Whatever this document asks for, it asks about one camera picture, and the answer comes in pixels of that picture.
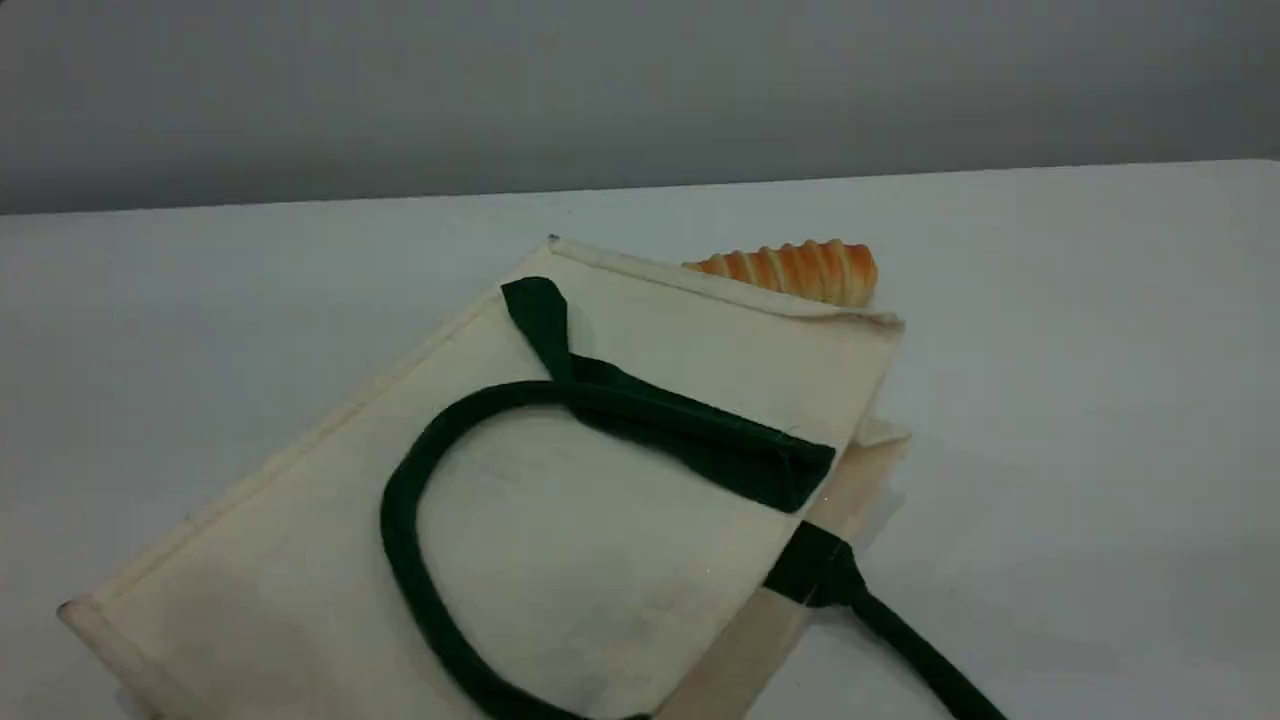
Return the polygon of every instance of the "orange pastry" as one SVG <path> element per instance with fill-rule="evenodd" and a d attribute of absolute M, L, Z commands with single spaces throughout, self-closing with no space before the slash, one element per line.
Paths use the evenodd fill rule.
<path fill-rule="evenodd" d="M 778 250 L 762 247 L 751 254 L 717 252 L 685 266 L 842 307 L 867 305 L 879 275 L 865 245 L 845 245 L 838 240 L 822 245 L 809 240 L 800 247 L 788 242 Z"/>

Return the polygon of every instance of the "white table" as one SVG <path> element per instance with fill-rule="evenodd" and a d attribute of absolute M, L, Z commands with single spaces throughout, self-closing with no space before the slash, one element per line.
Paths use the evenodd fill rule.
<path fill-rule="evenodd" d="M 872 245 L 916 429 L 873 588 L 1010 717 L 1280 714 L 1268 161 L 0 218 L 0 707 L 123 716 L 55 606 L 548 233 Z M 829 616 L 753 714 L 794 716 L 945 715 Z"/>

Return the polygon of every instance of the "bread roll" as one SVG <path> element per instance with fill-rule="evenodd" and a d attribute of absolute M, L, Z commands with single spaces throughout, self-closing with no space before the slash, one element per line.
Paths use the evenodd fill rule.
<path fill-rule="evenodd" d="M 842 307 L 865 306 L 879 277 L 865 245 L 845 245 L 838 240 L 820 245 L 809 240 L 800 247 L 788 242 L 778 250 L 762 247 L 751 254 L 717 252 L 685 266 Z"/>

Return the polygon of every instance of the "bag handle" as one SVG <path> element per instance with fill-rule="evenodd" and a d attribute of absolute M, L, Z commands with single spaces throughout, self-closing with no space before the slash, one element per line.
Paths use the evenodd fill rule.
<path fill-rule="evenodd" d="M 417 506 L 431 473 L 448 448 L 467 430 L 506 410 L 561 405 L 589 425 L 667 451 L 707 479 L 788 512 L 803 506 L 826 477 L 835 450 L 664 391 L 608 363 L 568 352 L 567 305 L 547 278 L 525 278 L 503 286 L 503 296 L 508 313 L 553 379 L 486 387 L 436 415 L 410 447 L 383 491 L 383 548 L 422 637 L 445 673 L 481 711 L 495 720 L 586 720 L 499 675 L 466 639 L 444 605 L 420 550 Z M 818 533 L 805 530 L 806 527 Z M 986 698 L 932 646 L 867 592 L 852 562 L 852 548 L 847 543 L 832 544 L 822 533 L 824 530 L 814 525 L 801 524 L 765 587 L 797 602 L 849 605 L 916 667 L 957 719 L 1004 720 L 993 706 L 993 715 L 974 714 L 978 705 L 972 705 L 963 688 L 957 691 L 952 687 L 954 678 L 947 669 L 982 702 Z M 847 562 L 844 560 L 846 548 Z M 813 557 L 824 560 L 818 565 L 822 573 L 815 573 Z M 832 560 L 838 560 L 833 568 L 842 571 L 828 575 L 826 569 Z M 947 697 L 952 696 L 964 702 L 952 706 L 947 702 Z M 652 715 L 631 715 L 626 720 L 652 720 Z"/>

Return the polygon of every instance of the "gray wall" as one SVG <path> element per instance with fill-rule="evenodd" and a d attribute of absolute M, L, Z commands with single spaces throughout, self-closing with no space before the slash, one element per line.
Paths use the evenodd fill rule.
<path fill-rule="evenodd" d="M 1276 0 L 8 0 L 0 211 L 1280 154 Z"/>

